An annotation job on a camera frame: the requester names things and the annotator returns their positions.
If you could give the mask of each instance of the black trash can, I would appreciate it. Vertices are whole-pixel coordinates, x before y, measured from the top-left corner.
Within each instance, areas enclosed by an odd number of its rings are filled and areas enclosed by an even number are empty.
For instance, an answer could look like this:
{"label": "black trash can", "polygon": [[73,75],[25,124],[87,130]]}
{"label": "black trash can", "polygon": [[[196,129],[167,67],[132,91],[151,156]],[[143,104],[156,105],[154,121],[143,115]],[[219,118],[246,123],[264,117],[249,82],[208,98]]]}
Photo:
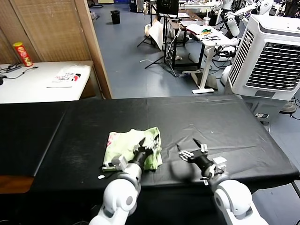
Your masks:
{"label": "black trash can", "polygon": [[111,11],[111,16],[112,16],[112,23],[113,24],[119,24],[120,23],[120,11],[118,11],[118,10]]}

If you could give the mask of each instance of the wicker panel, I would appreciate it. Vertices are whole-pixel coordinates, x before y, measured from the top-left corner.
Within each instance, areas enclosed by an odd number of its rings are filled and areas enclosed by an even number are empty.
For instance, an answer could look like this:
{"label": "wicker panel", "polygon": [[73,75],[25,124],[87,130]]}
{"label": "wicker panel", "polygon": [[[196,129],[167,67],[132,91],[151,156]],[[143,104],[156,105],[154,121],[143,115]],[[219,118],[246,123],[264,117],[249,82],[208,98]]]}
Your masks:
{"label": "wicker panel", "polygon": [[0,64],[14,63],[18,61],[13,48],[0,30]]}
{"label": "wicker panel", "polygon": [[42,61],[90,60],[74,0],[11,0]]}
{"label": "wicker panel", "polygon": [[37,52],[34,50],[32,43],[26,35],[12,5],[8,0],[1,2],[0,7],[0,28],[5,34],[9,45],[15,42],[23,42],[26,51],[33,62],[40,62]]}

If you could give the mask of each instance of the red can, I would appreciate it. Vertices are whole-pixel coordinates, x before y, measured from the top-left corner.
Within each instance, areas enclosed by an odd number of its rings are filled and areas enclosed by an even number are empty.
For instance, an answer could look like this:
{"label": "red can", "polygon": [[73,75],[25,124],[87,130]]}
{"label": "red can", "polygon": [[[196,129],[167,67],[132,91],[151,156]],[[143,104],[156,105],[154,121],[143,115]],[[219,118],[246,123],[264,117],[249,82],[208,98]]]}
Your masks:
{"label": "red can", "polygon": [[22,42],[16,42],[13,44],[13,46],[15,47],[16,51],[18,52],[19,56],[21,57],[24,65],[26,67],[31,67],[33,65],[28,53],[26,52],[26,49],[23,45]]}

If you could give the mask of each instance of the blue floor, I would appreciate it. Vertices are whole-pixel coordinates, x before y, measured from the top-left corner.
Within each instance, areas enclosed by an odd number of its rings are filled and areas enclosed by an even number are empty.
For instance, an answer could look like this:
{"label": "blue floor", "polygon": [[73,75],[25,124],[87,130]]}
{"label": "blue floor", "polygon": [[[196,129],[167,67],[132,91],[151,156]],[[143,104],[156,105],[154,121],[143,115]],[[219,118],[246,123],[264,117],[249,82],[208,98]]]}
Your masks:
{"label": "blue floor", "polygon": [[[120,24],[111,23],[112,10],[120,11]],[[114,98],[193,95],[196,85],[192,78],[175,78],[159,65],[144,69],[150,62],[140,63],[144,59],[154,61],[163,54],[147,44],[136,47],[143,40],[144,26],[150,23],[148,15],[131,13],[127,5],[105,5],[92,11],[100,16],[94,27]],[[191,58],[197,60],[200,48],[201,44],[190,41],[186,48],[178,48],[178,55],[186,58],[191,53]],[[220,78],[221,73],[217,71],[214,75]],[[224,88],[217,81],[219,91],[213,94],[222,95]],[[300,118],[300,110],[294,115]],[[300,170],[300,120],[280,114],[271,122],[270,134]],[[270,225],[294,225],[300,219],[300,199],[291,184],[259,190],[253,194],[253,200]]]}

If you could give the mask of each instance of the white desk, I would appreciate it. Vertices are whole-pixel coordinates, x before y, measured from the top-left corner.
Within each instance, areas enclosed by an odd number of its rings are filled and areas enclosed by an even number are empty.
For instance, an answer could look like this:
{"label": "white desk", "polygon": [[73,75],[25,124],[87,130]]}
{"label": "white desk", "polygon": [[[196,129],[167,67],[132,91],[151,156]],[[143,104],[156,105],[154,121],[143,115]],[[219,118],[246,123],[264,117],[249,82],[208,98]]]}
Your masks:
{"label": "white desk", "polygon": [[[81,76],[75,82],[76,84],[70,88],[47,88],[61,69],[74,65],[84,66],[78,68],[78,73]],[[95,88],[97,80],[93,61],[38,62],[34,63],[33,66],[38,68],[27,71],[17,79],[3,79],[3,84],[0,85],[0,104],[79,100],[90,76],[96,95],[99,96],[100,94]],[[1,65],[1,67],[7,68],[8,64]],[[16,77],[25,69],[27,67],[3,75]]]}
{"label": "white desk", "polygon": [[208,29],[211,29],[212,36],[218,36],[220,40],[206,40],[203,39],[203,35],[195,35],[195,37],[202,42],[202,44],[205,46],[204,52],[206,54],[206,63],[205,68],[203,70],[203,75],[201,78],[201,81],[198,82],[198,78],[192,71],[189,71],[191,73],[191,76],[196,83],[198,89],[193,90],[193,94],[203,94],[203,93],[210,93],[214,92],[212,88],[205,88],[205,84],[207,81],[208,73],[210,71],[210,64],[212,61],[212,57],[214,56],[215,46],[218,45],[228,45],[231,43],[230,39],[226,37],[222,32],[217,31],[213,27],[209,27]]}
{"label": "white desk", "polygon": [[216,1],[202,3],[202,4],[185,4],[186,1],[179,1],[179,9],[199,9],[197,12],[205,13],[206,10],[210,11],[210,8],[214,7],[216,4]]}

